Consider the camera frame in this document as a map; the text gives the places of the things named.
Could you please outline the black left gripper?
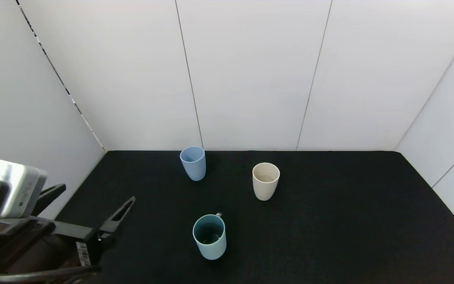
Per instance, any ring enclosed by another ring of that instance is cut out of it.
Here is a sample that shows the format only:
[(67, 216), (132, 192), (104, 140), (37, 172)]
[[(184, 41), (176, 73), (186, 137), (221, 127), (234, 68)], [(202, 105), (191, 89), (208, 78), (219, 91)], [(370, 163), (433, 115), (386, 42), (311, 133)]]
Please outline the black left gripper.
[[(37, 217), (66, 189), (65, 184), (59, 184), (43, 190), (31, 213), (35, 217), (20, 219), (9, 227), (11, 260), (7, 273), (81, 266), (81, 244), (87, 246), (87, 265), (99, 261), (99, 245), (94, 241), (96, 231), (93, 228)], [(135, 196), (132, 196), (104, 221), (99, 228), (101, 244), (115, 243), (135, 201)]]

